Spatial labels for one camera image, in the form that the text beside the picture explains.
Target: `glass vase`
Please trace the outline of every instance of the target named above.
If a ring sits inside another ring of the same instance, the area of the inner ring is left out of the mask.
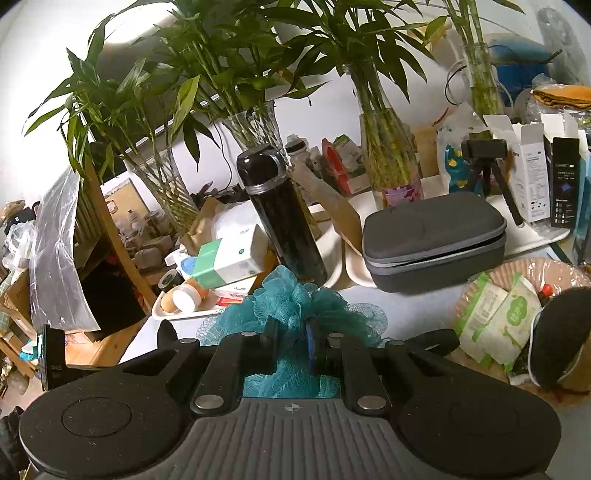
[[[169,215],[178,235],[182,237],[187,234],[199,210],[178,172],[172,149],[158,152],[149,160],[137,165],[134,173]]]
[[[503,103],[492,70],[491,54],[485,43],[464,45],[472,108],[483,115],[503,115]]]
[[[281,142],[279,125],[275,118],[275,102],[270,100],[263,105],[250,108],[237,115],[232,115],[222,120],[224,126],[230,130],[230,133],[240,146],[242,151],[268,143],[276,148],[285,160],[285,165],[289,166],[287,153]],[[312,236],[318,239],[322,234],[318,223],[312,217],[310,209],[306,205],[304,195],[306,194],[299,185],[294,184],[298,202],[304,212]]]
[[[347,72],[359,101],[363,161],[378,209],[421,200],[423,188],[413,144],[384,95],[375,65],[369,61],[351,64]]]

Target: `gray ribbed surface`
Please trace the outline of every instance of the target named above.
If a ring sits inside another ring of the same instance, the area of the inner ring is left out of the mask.
[[[357,416],[340,400],[293,404],[299,408],[289,400],[243,399],[224,417],[197,421],[171,456],[128,479],[456,479],[417,460],[385,420]]]

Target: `gray zippered case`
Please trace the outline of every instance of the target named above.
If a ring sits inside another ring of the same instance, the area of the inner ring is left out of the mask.
[[[380,290],[434,290],[499,265],[506,227],[505,218],[471,192],[404,203],[368,216],[363,258]]]

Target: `green and white box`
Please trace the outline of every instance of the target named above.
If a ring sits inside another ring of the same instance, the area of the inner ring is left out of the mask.
[[[203,288],[217,288],[261,273],[268,238],[258,225],[201,247],[192,277]]]

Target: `crosshair logo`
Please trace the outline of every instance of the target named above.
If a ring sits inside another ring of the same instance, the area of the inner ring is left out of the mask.
[[[290,411],[290,412],[292,412],[292,413],[295,413],[295,412],[296,412],[296,411],[298,411],[298,410],[299,410],[301,407],[300,407],[300,406],[299,406],[297,403],[293,403],[293,402],[291,402],[291,403],[288,403],[288,404],[287,404],[285,407],[283,407],[283,408],[285,408],[287,411]]]

